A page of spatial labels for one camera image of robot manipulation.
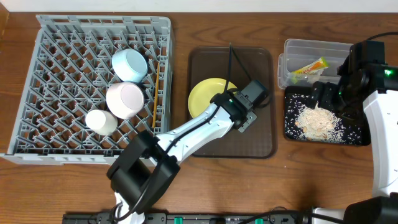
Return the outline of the green snack wrapper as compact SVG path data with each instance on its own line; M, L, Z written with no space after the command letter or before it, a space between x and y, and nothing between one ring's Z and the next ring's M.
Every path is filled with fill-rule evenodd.
M325 70L329 67L329 63L320 57L318 60L306 65L298 70L293 71L292 83L297 84L299 81L307 81L307 75L315 70Z

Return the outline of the white pink bowl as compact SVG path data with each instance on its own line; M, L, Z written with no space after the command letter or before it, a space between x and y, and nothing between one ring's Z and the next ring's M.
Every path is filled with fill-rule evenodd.
M115 83L106 92L106 104L116 117L130 119L143 109L144 94L134 83Z

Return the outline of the white paper cup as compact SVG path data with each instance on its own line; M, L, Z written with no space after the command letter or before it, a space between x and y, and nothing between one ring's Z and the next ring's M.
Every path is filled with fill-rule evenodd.
M111 135L118 126L116 117L104 110L88 112L85 116L85 123L92 131L103 136Z

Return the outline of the yellow round plate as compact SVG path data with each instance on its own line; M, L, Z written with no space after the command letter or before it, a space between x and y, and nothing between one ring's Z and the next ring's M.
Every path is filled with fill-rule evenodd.
M226 80L208 78L195 85L188 96L188 110L192 118L196 118L210 105L211 99L224 91Z

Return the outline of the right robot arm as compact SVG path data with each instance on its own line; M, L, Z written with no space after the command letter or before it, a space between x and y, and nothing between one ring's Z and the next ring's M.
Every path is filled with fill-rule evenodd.
M307 101L352 123L367 123L373 154L372 197L344 209L314 208L310 223L397 223L397 67L375 37L354 44L337 84L315 82Z

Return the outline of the light blue bowl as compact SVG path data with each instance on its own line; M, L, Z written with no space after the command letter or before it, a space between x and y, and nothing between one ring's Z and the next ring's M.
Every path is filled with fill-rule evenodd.
M111 64L115 74L124 82L140 83L148 72L145 58L134 49L116 52Z

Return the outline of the white tissue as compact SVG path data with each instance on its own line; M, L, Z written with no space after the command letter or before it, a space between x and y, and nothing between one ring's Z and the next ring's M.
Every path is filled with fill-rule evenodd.
M323 70L315 70L307 75L307 82L309 84L313 84L317 81L319 81L321 74L323 73Z

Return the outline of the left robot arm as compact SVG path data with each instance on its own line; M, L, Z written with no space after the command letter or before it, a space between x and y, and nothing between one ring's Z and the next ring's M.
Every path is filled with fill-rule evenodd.
M143 223L144 212L166 192L180 163L232 129L244 132L256 119L254 110L266 106L269 90L258 80L242 90L224 89L196 118L167 133L137 134L107 171L117 203L110 223Z

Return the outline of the wooden chopstick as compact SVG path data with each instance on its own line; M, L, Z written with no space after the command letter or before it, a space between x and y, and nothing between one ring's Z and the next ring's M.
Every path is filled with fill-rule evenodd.
M156 75L156 83L155 83L154 111L153 111L153 117L152 117L152 129L153 130L155 130L155 127L156 127L158 92L159 92L159 79L160 79L160 62L158 62L156 71L157 71L157 75Z

